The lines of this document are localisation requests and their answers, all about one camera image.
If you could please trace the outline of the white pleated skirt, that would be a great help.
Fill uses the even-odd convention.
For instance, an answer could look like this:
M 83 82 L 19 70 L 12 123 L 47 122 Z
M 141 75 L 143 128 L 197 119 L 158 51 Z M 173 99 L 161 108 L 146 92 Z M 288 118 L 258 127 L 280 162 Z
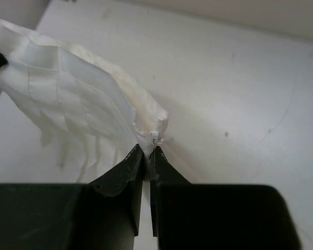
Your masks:
M 74 181 L 116 164 L 135 145 L 149 159 L 168 112 L 121 67 L 85 47 L 0 19 L 0 89 L 41 131 L 59 140 L 57 165 L 81 155 Z

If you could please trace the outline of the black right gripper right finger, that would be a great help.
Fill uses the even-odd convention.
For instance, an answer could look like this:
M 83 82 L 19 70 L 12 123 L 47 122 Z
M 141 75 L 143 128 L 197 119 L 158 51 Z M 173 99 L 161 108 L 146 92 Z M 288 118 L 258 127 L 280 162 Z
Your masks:
M 193 184 L 156 147 L 150 207 L 159 249 L 301 249 L 282 195 L 260 184 Z

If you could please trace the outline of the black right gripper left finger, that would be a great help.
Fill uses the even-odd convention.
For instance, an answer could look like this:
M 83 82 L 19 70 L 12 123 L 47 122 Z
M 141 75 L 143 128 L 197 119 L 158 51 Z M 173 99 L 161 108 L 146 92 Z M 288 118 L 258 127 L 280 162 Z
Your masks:
M 143 152 L 88 184 L 0 183 L 0 249 L 133 249 Z

